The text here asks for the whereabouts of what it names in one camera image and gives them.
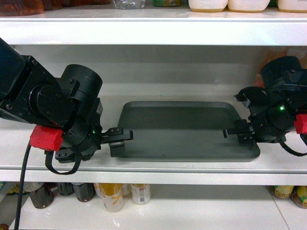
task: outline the jar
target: jar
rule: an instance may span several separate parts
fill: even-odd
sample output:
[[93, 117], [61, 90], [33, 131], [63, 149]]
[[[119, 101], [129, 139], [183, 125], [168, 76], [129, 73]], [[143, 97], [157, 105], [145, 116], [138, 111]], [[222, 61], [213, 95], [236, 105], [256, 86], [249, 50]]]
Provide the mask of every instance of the jar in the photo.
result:
[[227, 3], [228, 0], [189, 0], [193, 12], [221, 12]]
[[307, 13], [307, 0], [278, 0], [277, 5], [282, 12]]
[[265, 10], [270, 0], [229, 0], [228, 8], [233, 12], [259, 13]]
[[153, 0], [153, 6], [158, 6], [158, 7], [181, 6], [181, 0]]

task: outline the white shelving unit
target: white shelving unit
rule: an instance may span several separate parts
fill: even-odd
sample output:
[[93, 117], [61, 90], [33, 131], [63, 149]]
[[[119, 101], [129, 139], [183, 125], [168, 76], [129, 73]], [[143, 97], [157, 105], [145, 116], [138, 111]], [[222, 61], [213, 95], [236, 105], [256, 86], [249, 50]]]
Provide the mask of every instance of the white shelving unit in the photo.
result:
[[[294, 204], [288, 205], [288, 211], [297, 209]], [[81, 203], [75, 195], [63, 197], [57, 194], [45, 209], [34, 208], [28, 199], [19, 229], [295, 230], [297, 227], [303, 229], [306, 224], [303, 218], [299, 219], [302, 222], [295, 225], [296, 228], [293, 225], [288, 228], [288, 222], [294, 219], [283, 219], [283, 212], [279, 211], [264, 186], [155, 184], [149, 203], [137, 205], [129, 195], [124, 197], [124, 206], [117, 213], [107, 212], [97, 196]]]
[[120, 11], [84, 6], [41, 15], [0, 18], [0, 37], [12, 45], [306, 46], [304, 14], [196, 13], [188, 6]]
[[[223, 101], [247, 118], [248, 110], [232, 95], [252, 85], [267, 46], [307, 46], [307, 16], [276, 8], [247, 14], [227, 10], [195, 13], [188, 6], [161, 9], [150, 4], [136, 11], [116, 10], [112, 5], [85, 6], [1, 17], [0, 37], [19, 53], [34, 56], [54, 76], [59, 77], [71, 63], [96, 71], [104, 80], [99, 97], [104, 107], [102, 126], [108, 128], [116, 126], [123, 105], [134, 100]], [[33, 127], [0, 120], [0, 181], [19, 180]], [[287, 139], [297, 151], [306, 151], [295, 133], [289, 133]], [[32, 149], [26, 181], [174, 185], [157, 185], [148, 205], [139, 207], [128, 200], [116, 214], [100, 212], [98, 198], [83, 204], [73, 197], [57, 196], [45, 210], [34, 209], [28, 200], [21, 229], [138, 229], [134, 227], [136, 220], [146, 229], [151, 229], [151, 224], [155, 229], [174, 229], [175, 221], [178, 229], [192, 221], [197, 223], [195, 229], [218, 229], [215, 224], [224, 229], [294, 229], [298, 221], [287, 211], [280, 211], [278, 201], [274, 202], [263, 186], [255, 186], [255, 190], [244, 186], [240, 196], [228, 194], [226, 198], [202, 193], [208, 187], [209, 194], [216, 193], [219, 186], [209, 185], [225, 185], [233, 193], [239, 186], [226, 185], [306, 185], [305, 158], [286, 153], [278, 144], [260, 143], [259, 147], [260, 156], [249, 162], [159, 162], [111, 158], [104, 145], [69, 176], [49, 172], [42, 150]], [[54, 161], [54, 166], [66, 171], [72, 164]], [[189, 196], [189, 188], [202, 195]], [[172, 191], [177, 191], [175, 198]], [[254, 191], [250, 199], [241, 196], [250, 191]], [[95, 221], [88, 226], [72, 219], [61, 222], [61, 226], [48, 222], [66, 217], [59, 213], [69, 208], [76, 210], [74, 220], [91, 213]], [[195, 215], [186, 216], [186, 211]], [[29, 222], [32, 216], [44, 226]]]

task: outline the screw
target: screw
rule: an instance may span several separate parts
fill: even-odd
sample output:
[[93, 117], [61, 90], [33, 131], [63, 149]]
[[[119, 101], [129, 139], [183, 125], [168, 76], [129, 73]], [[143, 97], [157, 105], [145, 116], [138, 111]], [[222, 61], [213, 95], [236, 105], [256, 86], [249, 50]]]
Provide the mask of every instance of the screw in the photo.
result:
[[12, 109], [12, 108], [13, 108], [13, 106], [12, 106], [11, 104], [7, 104], [5, 107], [6, 107], [7, 109]]

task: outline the robotic arm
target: robotic arm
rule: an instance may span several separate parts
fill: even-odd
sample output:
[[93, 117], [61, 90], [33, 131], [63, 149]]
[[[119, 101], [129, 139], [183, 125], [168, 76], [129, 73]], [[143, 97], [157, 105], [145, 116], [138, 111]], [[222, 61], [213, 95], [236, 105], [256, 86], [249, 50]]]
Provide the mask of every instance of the robotic arm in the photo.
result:
[[307, 155], [285, 144], [285, 134], [296, 129], [307, 145], [307, 69], [296, 57], [281, 57], [264, 66], [261, 75], [265, 88], [247, 87], [235, 95], [249, 109], [250, 123], [235, 121], [224, 137], [237, 134], [240, 145], [280, 143], [293, 155]]
[[124, 134], [115, 127], [102, 133], [102, 106], [97, 98], [101, 78], [81, 65], [68, 65], [61, 78], [54, 78], [32, 56], [21, 56], [0, 39], [0, 117], [37, 124], [31, 145], [45, 150], [46, 166], [54, 173], [51, 161], [89, 160], [100, 144], [109, 143], [111, 154], [124, 151]]

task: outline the black cable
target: black cable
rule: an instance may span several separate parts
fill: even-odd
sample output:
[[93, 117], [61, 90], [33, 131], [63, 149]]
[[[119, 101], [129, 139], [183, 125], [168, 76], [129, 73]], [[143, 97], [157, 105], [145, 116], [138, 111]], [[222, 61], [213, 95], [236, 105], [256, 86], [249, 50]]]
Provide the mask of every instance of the black cable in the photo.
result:
[[18, 201], [17, 201], [17, 210], [16, 210], [16, 219], [15, 219], [14, 230], [19, 229], [21, 206], [22, 206], [22, 202], [23, 202], [25, 168], [27, 166], [30, 149], [31, 149], [31, 145], [30, 145], [30, 141], [29, 141], [27, 149], [26, 149], [25, 154], [24, 154], [23, 165], [21, 167], [20, 182], [19, 182], [19, 193], [18, 193]]
[[286, 143], [284, 143], [283, 141], [279, 142], [280, 145], [282, 146], [282, 148], [284, 150], [286, 150], [288, 153], [292, 154], [292, 155], [295, 155], [297, 157], [303, 157], [303, 156], [306, 156], [307, 153], [300, 153], [300, 152], [296, 152], [294, 151], [293, 149], [291, 149], [289, 146], [286, 145]]

